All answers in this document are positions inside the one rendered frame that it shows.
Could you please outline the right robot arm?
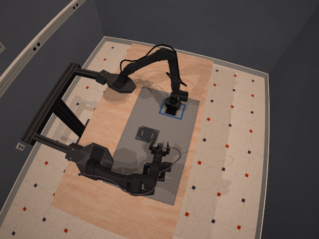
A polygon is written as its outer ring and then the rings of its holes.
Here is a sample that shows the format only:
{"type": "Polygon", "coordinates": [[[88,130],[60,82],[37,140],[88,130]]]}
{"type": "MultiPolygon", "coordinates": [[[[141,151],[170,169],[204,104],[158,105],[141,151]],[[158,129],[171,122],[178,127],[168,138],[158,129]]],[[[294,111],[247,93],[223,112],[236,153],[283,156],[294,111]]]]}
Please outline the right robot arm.
{"type": "Polygon", "coordinates": [[[87,175],[85,176],[92,180],[102,180],[111,184],[114,184],[112,182],[114,181],[119,184],[124,190],[133,194],[143,194],[152,190],[155,186],[155,182],[157,180],[159,172],[168,169],[172,165],[172,163],[169,162],[162,162],[161,164],[161,160],[157,158],[153,159],[153,162],[150,164],[149,172],[147,175],[138,173],[123,175],[101,167],[100,162],[103,153],[103,149],[93,146],[89,160],[87,160],[87,163],[85,165],[86,170],[84,174],[99,176],[99,178],[87,175]],[[145,190],[142,189],[143,184],[145,190]]]}

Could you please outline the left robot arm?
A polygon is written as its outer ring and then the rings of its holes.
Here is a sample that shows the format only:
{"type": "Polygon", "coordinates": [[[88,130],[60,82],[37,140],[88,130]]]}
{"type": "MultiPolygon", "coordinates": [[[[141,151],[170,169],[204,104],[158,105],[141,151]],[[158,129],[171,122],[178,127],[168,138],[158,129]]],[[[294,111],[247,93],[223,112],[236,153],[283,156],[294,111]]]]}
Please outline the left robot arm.
{"type": "Polygon", "coordinates": [[[176,54],[174,51],[160,48],[156,52],[152,53],[151,55],[142,58],[136,62],[128,64],[123,71],[120,72],[119,77],[115,82],[112,83],[112,86],[121,89],[129,80],[130,77],[128,75],[134,73],[138,69],[147,66],[151,63],[157,61],[167,60],[169,65],[170,71],[170,79],[171,79],[171,89],[172,92],[170,94],[170,99],[172,101],[179,101],[187,102],[188,99],[188,92],[180,90],[180,80],[178,76],[178,69],[177,69],[177,61],[176,61],[176,54]],[[169,53],[168,53],[169,52],[169,53]],[[178,98],[179,97],[179,98],[178,98]]]}

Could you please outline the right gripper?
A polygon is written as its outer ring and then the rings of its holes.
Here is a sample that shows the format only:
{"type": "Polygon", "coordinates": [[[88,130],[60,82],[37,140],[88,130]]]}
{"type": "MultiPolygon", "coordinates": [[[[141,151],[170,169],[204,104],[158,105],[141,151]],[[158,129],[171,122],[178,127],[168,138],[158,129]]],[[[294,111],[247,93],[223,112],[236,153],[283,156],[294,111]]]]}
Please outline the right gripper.
{"type": "Polygon", "coordinates": [[[162,160],[163,156],[166,156],[166,154],[169,154],[170,148],[166,149],[166,151],[163,151],[163,150],[155,151],[156,147],[153,146],[154,140],[150,144],[149,150],[151,150],[151,154],[154,154],[154,158],[153,159],[157,159],[158,158],[159,160],[162,160]]]}

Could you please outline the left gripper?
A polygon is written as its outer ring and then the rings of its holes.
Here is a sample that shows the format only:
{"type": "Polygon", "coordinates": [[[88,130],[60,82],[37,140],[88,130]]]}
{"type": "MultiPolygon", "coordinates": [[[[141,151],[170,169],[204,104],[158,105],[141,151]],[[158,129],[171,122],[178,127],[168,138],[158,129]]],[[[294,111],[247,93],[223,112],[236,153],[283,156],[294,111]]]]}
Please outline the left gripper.
{"type": "Polygon", "coordinates": [[[168,105],[171,105],[173,108],[177,108],[177,110],[180,110],[181,102],[177,99],[176,101],[172,101],[170,97],[166,98],[164,105],[167,107],[168,105]]]}

